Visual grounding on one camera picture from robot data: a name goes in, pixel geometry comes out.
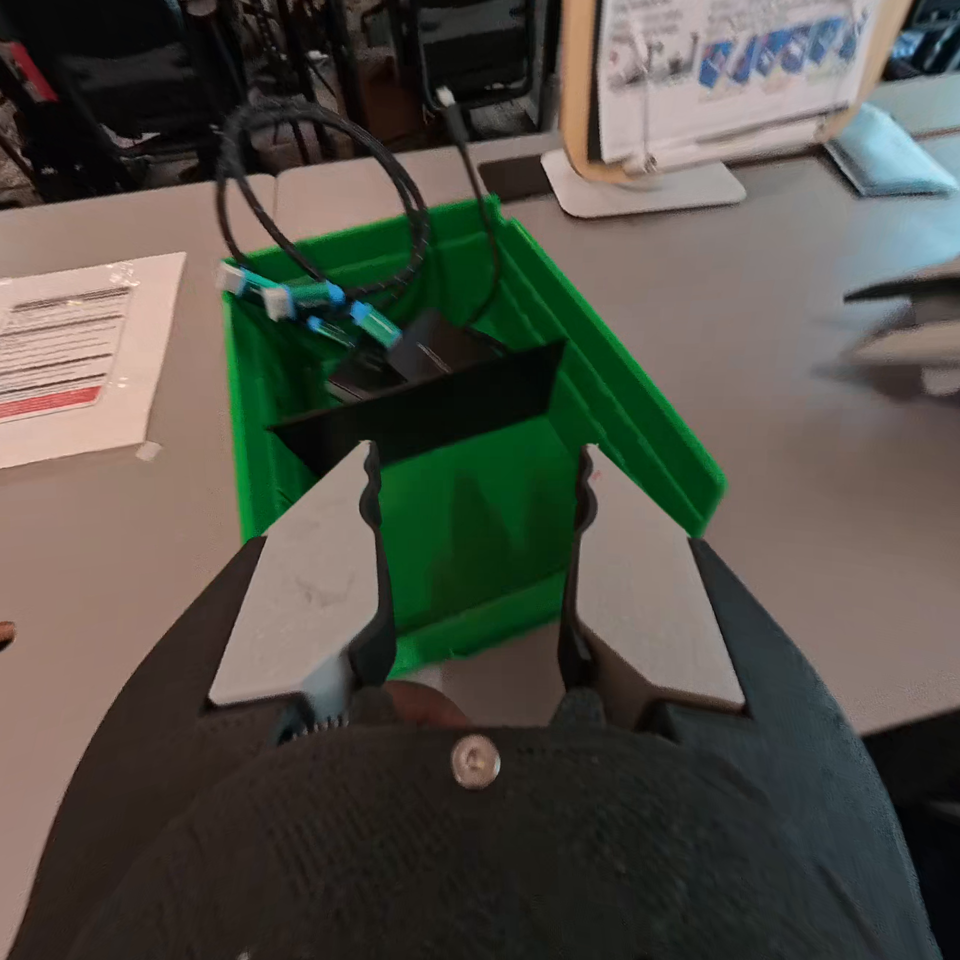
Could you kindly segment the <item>silver grey pouch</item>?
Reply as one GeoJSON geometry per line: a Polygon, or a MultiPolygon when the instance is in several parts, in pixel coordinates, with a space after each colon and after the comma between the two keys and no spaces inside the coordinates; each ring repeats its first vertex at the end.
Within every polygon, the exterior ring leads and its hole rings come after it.
{"type": "Polygon", "coordinates": [[[947,196],[959,189],[953,174],[870,103],[823,147],[860,197],[947,196]]]}

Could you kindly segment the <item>red bag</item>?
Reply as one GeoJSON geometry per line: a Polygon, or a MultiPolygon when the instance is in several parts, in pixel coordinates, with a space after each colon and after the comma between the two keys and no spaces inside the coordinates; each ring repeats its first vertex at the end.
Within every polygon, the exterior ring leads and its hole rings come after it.
{"type": "Polygon", "coordinates": [[[37,103],[57,103],[60,97],[24,44],[17,40],[1,41],[2,60],[20,86],[37,103]]]}

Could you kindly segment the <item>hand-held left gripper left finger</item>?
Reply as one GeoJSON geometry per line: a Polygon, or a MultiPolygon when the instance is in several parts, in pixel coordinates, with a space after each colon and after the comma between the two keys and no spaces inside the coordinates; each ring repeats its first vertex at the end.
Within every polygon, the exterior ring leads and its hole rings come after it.
{"type": "Polygon", "coordinates": [[[380,688],[397,636],[377,445],[362,440],[263,536],[209,690],[216,707],[283,697],[345,710],[380,688]]]}

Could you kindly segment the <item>white laminated paper sheet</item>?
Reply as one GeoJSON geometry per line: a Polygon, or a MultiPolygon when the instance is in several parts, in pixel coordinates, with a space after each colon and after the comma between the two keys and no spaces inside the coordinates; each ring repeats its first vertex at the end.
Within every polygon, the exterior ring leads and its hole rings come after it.
{"type": "Polygon", "coordinates": [[[186,259],[2,278],[3,470],[146,441],[186,259]]]}

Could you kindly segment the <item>person's left hand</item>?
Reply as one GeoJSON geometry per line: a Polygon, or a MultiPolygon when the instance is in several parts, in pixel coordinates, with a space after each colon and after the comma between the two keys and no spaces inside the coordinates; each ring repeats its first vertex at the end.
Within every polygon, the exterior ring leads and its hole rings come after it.
{"type": "Polygon", "coordinates": [[[398,719],[416,727],[469,729],[474,722],[438,689],[409,680],[389,680],[382,690],[390,698],[398,719]]]}

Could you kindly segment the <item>black office chair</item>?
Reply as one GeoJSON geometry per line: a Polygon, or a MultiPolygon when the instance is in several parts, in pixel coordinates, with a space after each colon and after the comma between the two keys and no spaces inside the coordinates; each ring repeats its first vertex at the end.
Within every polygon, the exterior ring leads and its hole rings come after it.
{"type": "Polygon", "coordinates": [[[248,100],[237,2],[36,5],[55,77],[124,161],[196,159],[216,179],[222,129],[248,100]]]}
{"type": "Polygon", "coordinates": [[[430,113],[444,108],[444,90],[465,112],[533,93],[534,1],[414,1],[410,12],[418,91],[430,113]]]}

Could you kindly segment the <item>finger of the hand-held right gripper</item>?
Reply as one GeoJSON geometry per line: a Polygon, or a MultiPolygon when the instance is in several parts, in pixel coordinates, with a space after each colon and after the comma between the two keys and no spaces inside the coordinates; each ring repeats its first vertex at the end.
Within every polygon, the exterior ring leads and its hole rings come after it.
{"type": "Polygon", "coordinates": [[[924,267],[914,273],[885,279],[850,291],[843,296],[846,304],[906,298],[917,299],[959,296],[959,257],[924,267]]]}
{"type": "Polygon", "coordinates": [[[847,361],[871,370],[918,374],[919,387],[932,398],[959,394],[959,322],[938,321],[892,328],[855,346],[847,361]]]}

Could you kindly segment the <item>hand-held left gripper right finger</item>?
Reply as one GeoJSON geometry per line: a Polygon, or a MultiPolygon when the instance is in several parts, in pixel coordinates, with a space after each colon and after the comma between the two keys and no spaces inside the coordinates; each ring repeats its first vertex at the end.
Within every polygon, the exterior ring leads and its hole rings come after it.
{"type": "Polygon", "coordinates": [[[575,498],[558,623],[565,693],[592,691],[605,714],[743,713],[685,529],[594,443],[581,449],[575,498]]]}

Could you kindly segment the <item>black hub with thin cable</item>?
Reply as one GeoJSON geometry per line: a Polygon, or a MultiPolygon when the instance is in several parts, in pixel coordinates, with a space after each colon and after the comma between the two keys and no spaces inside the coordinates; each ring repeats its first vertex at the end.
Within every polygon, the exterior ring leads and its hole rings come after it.
{"type": "Polygon", "coordinates": [[[409,384],[460,373],[478,364],[498,359],[505,351],[501,342],[479,328],[480,321],[490,312],[498,294],[501,259],[484,189],[470,157],[467,122],[448,85],[437,87],[435,97],[474,195],[478,216],[486,235],[491,276],[488,291],[465,324],[455,325],[440,311],[428,309],[405,328],[396,344],[390,348],[387,360],[390,369],[409,384]]]}

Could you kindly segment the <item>printed instruction sheet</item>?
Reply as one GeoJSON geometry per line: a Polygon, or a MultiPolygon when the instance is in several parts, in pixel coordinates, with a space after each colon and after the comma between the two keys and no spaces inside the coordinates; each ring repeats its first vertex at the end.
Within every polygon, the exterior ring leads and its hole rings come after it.
{"type": "Polygon", "coordinates": [[[751,137],[850,106],[880,2],[598,2],[592,160],[751,137]]]}

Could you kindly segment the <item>green plastic bin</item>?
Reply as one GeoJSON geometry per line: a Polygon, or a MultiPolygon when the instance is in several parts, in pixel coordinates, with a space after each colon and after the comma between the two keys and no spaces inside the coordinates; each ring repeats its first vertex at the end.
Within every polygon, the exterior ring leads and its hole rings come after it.
{"type": "MultiPolygon", "coordinates": [[[[388,462],[377,438],[382,535],[398,651],[393,674],[485,650],[558,618],[575,474],[594,444],[693,537],[727,492],[721,467],[603,318],[495,198],[499,288],[480,329],[512,352],[564,340],[549,401],[499,430],[388,462]]],[[[262,535],[322,475],[275,427],[338,405],[336,343],[222,296],[241,538],[262,535]]]]}

